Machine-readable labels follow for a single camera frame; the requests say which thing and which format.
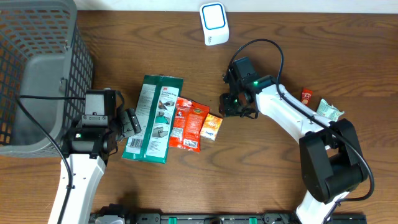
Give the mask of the orange white small packet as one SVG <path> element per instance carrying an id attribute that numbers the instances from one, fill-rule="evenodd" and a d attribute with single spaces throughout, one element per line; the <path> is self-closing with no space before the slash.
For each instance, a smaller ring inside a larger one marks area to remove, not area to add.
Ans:
<path id="1" fill-rule="evenodd" d="M 222 122 L 222 118 L 207 114 L 200 131 L 200 136 L 215 141 Z"/>

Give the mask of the red snack bag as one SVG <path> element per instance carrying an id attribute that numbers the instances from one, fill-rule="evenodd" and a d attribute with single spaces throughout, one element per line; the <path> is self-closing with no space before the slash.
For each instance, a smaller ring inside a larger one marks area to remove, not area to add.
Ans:
<path id="1" fill-rule="evenodd" d="M 200 131 L 209 111 L 207 105 L 178 97 L 169 146 L 200 152 Z"/>

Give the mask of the green white packet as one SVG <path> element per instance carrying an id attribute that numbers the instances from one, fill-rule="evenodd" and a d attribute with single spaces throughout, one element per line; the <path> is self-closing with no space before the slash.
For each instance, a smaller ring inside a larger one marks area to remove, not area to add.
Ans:
<path id="1" fill-rule="evenodd" d="M 129 137 L 123 159 L 165 164 L 183 79 L 146 75 L 136 106 L 141 132 Z"/>

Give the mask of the red stick packet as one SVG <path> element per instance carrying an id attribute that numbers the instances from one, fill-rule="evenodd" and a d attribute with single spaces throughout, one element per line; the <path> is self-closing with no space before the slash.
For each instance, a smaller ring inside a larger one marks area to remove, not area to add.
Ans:
<path id="1" fill-rule="evenodd" d="M 312 95 L 313 95 L 313 91 L 312 90 L 304 88 L 303 91 L 302 91 L 301 102 L 304 105 L 309 105 L 309 102 L 311 100 Z"/>

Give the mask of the mint green snack packet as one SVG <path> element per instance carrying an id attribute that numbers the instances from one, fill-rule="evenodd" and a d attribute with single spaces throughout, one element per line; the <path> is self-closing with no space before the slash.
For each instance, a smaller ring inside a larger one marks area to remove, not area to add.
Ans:
<path id="1" fill-rule="evenodd" d="M 334 122 L 338 121 L 339 117 L 345 112 L 340 111 L 333 105 L 329 105 L 325 99 L 321 99 L 317 108 L 317 114 L 324 116 Z"/>

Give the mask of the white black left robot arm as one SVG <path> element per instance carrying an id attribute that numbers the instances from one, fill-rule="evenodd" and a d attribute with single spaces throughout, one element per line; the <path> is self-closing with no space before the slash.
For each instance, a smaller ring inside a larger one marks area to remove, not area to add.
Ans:
<path id="1" fill-rule="evenodd" d="M 49 223 L 88 223 L 98 184 L 118 142 L 140 133 L 134 109 L 117 90 L 88 90 L 84 111 L 62 138 L 60 181 Z"/>

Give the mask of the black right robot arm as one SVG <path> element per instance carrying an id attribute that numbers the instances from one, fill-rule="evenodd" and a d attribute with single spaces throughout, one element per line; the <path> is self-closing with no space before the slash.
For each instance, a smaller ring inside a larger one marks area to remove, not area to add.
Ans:
<path id="1" fill-rule="evenodd" d="M 326 223 L 336 206 L 369 177 L 355 128 L 347 119 L 332 121 L 294 98 L 271 75 L 260 76 L 247 58 L 228 65 L 220 96 L 223 117 L 256 119 L 263 114 L 299 144 L 307 188 L 295 211 L 296 223 Z"/>

